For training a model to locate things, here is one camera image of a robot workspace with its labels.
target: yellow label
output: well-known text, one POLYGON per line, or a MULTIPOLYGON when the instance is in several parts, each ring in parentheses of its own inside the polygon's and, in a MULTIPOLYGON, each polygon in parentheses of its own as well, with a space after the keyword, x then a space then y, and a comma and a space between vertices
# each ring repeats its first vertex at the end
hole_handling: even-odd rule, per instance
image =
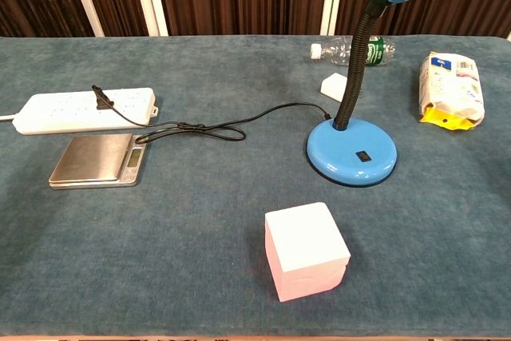
POLYGON ((426 113, 422 117, 421 123, 435 124, 439 127, 450 129, 451 131, 456 129, 467 130, 473 127, 473 122, 469 119, 452 115, 434 107, 426 108, 426 113))

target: white cable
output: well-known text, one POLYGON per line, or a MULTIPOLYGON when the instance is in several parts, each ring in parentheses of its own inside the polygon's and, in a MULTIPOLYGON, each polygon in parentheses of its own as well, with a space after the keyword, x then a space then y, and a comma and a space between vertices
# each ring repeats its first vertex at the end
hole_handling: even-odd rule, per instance
POLYGON ((17 113, 15 113, 14 115, 0 116, 0 121, 11 121, 11 120, 14 120, 16 115, 17 115, 17 113))

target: white box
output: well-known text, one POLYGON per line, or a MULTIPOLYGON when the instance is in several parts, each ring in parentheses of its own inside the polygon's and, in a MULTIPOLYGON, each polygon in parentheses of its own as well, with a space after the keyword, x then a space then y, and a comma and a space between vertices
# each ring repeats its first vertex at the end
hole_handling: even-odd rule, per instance
POLYGON ((321 93, 340 103, 343 101, 346 83, 347 78, 345 76, 340 73, 334 73, 321 83, 321 93))
POLYGON ((324 203, 266 213, 265 248, 281 302, 336 287, 351 257, 324 203))

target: blue desk lamp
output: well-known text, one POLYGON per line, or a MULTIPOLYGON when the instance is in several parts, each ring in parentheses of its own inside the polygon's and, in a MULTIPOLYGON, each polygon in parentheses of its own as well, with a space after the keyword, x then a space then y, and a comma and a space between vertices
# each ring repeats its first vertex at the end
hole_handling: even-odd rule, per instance
POLYGON ((398 152, 390 136, 368 121, 351 117, 358 99, 367 46, 376 21, 391 3, 408 0, 367 0, 351 42, 346 92, 335 119, 315 127, 307 139, 312 166, 336 183, 367 187, 384 181, 394 170, 398 152))

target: lamp base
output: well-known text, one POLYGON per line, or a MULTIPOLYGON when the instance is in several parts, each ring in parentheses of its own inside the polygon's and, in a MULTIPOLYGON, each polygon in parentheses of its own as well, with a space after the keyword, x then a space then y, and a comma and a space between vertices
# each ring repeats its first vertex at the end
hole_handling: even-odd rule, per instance
POLYGON ((312 130, 307 157, 316 171, 329 180, 369 187, 390 176, 398 151, 390 136, 374 124, 351 118, 346 130, 338 131, 332 119, 312 130))

